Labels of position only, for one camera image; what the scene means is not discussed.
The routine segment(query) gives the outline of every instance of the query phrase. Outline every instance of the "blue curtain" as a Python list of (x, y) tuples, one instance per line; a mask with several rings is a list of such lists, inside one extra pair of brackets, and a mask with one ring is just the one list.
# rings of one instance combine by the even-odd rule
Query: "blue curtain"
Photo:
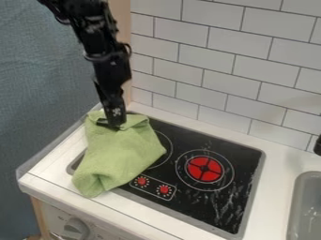
[(37, 233), (15, 170), (98, 103), (69, 26), (37, 0), (0, 1), (0, 240)]

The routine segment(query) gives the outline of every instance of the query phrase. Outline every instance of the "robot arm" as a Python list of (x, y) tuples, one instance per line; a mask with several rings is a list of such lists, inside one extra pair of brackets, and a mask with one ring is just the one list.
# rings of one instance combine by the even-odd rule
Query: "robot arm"
[(62, 24), (70, 24), (84, 46), (84, 58), (93, 63), (94, 82), (108, 127), (126, 122), (121, 85), (131, 79), (130, 45), (116, 40), (118, 29), (108, 3), (102, 0), (38, 0)]

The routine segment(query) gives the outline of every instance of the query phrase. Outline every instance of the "green cloth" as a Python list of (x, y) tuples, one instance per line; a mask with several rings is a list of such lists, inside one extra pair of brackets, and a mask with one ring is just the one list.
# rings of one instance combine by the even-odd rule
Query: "green cloth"
[(85, 119), (88, 148), (72, 183), (87, 198), (128, 183), (166, 153), (146, 116), (128, 114), (120, 130), (97, 126), (103, 112)]

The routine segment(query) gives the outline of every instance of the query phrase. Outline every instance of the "gray sink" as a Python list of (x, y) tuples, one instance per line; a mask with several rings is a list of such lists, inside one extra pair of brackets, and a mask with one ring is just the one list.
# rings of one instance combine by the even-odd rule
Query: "gray sink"
[(298, 177), (286, 239), (321, 239), (321, 172), (306, 172)]

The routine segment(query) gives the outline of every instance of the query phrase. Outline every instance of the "black stovetop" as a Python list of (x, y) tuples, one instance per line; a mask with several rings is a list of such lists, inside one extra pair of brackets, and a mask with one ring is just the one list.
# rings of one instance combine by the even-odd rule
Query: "black stovetop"
[(262, 153), (155, 119), (150, 124), (167, 153), (120, 188), (188, 216), (182, 220), (196, 219), (197, 227), (239, 236)]

